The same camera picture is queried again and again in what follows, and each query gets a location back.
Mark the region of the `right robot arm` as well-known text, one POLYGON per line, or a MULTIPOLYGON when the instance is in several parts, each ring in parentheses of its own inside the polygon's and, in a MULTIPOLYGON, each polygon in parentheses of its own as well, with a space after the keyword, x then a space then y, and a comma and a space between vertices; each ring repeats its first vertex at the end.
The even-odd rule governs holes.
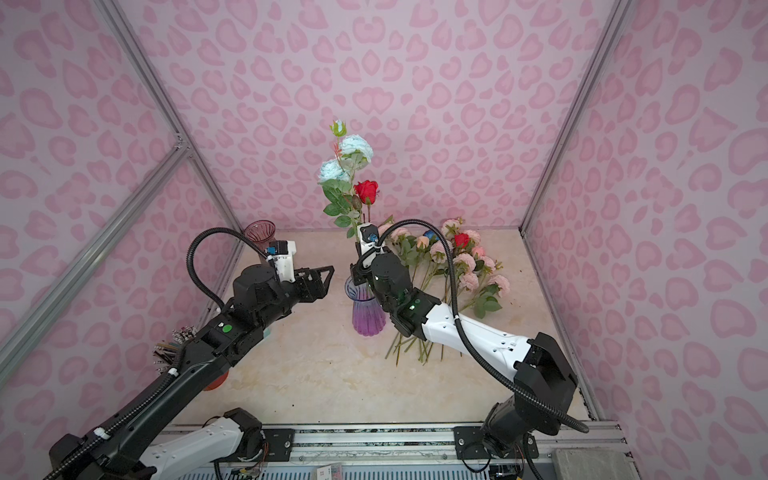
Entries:
POLYGON ((495 404, 480 427, 480 441, 503 458, 532 432, 556 436, 563 426, 580 433, 589 427, 568 414, 577 375, 554 337, 513 335, 462 314, 413 286, 400 259, 373 254, 350 266, 355 284, 365 284, 405 337, 453 348, 473 358, 512 396, 495 404))

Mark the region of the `light blue rose stem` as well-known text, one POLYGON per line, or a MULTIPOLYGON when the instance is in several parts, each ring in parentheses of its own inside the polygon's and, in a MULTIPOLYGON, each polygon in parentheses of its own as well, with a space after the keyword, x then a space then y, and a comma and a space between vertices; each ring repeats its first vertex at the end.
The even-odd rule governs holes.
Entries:
POLYGON ((333 155, 322 163, 318 173, 318 184, 327 200, 323 213, 333 219, 335 226, 344 229, 348 238, 353 238, 357 227, 367 222, 353 186, 365 181, 356 177, 371 163, 374 150, 362 136, 349 134, 342 120, 335 119, 329 128, 334 136, 333 155))

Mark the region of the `red rose stem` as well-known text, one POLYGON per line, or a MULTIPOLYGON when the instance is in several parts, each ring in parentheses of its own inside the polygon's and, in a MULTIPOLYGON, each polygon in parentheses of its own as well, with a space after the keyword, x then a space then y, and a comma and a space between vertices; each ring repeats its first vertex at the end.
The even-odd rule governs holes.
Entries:
POLYGON ((363 217, 367 221, 372 220, 371 207, 375 204, 378 195, 379 184, 376 181, 365 180, 353 186, 355 196, 360 201, 363 209, 363 217))
POLYGON ((467 248, 471 243, 471 237, 467 233, 458 233, 454 236, 454 247, 459 249, 467 248))

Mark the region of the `dark red glass vase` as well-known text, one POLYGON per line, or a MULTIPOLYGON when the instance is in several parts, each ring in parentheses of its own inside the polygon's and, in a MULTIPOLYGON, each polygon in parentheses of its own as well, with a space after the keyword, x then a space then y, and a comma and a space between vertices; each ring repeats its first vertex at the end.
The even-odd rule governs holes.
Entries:
POLYGON ((243 233, 262 251, 266 251, 275 240, 276 226, 270 220, 260 219, 246 226, 243 233))

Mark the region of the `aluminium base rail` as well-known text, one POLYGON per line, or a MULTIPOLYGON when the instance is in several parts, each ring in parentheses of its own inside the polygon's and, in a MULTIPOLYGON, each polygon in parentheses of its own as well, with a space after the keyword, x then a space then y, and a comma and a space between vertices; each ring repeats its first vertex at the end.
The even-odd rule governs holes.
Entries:
POLYGON ((620 428, 531 434, 495 455, 477 423, 267 425, 263 447, 235 454, 225 419, 167 428, 141 460, 158 479, 635 479, 620 428))

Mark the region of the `red pen holder cup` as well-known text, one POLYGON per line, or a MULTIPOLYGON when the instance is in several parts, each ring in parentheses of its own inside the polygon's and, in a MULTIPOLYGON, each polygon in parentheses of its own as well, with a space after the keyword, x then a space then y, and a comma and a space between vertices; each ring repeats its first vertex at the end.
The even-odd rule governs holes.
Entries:
POLYGON ((204 390, 205 391, 213 391, 217 388, 219 388, 228 378, 229 372, 225 372, 221 376, 219 376, 217 379, 215 379, 213 382, 211 382, 209 385, 207 385, 204 390))

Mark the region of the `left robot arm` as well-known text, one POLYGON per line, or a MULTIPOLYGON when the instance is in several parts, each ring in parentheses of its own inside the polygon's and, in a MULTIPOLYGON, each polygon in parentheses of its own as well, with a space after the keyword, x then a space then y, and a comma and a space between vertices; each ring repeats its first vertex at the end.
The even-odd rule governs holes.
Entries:
POLYGON ((174 479, 208 462, 262 452, 262 424, 241 408, 170 443, 156 437, 203 390, 224 376, 299 303, 324 298, 331 266, 281 279, 273 266, 245 268, 219 315, 185 341, 168 368, 124 408, 82 437, 64 435, 49 451, 51 479, 174 479))

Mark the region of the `purple gradient glass vase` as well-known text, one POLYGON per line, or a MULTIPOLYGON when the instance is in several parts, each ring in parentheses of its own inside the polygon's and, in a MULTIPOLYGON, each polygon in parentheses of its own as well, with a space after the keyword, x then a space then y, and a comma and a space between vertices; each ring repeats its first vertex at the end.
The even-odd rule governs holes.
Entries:
POLYGON ((372 337, 382 332, 387 317, 373 291, 366 284, 356 285, 352 277, 345 282, 345 293, 352 301, 352 326, 364 337, 372 337))

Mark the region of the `pink peony stem pile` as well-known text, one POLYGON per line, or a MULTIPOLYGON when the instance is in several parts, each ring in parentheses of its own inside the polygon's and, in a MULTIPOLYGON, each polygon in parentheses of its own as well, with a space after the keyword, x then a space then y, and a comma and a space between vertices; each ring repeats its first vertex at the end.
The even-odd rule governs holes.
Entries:
MULTIPOLYGON (((509 281, 501 275, 499 265, 485 255, 477 234, 463 229, 461 221, 450 220, 436 228, 421 220, 403 220, 378 227, 378 231, 376 246, 360 260, 373 254, 395 254, 405 266, 413 286, 451 303, 456 315, 483 323, 487 314, 500 311, 501 298, 510 290, 509 281), (427 230, 434 231, 437 238, 425 237, 427 230), (454 236, 458 233, 471 237, 467 248, 454 247, 454 236)), ((417 351, 421 363, 426 363, 443 350, 453 348, 405 337, 397 330, 387 354, 400 356, 411 349, 417 351)))

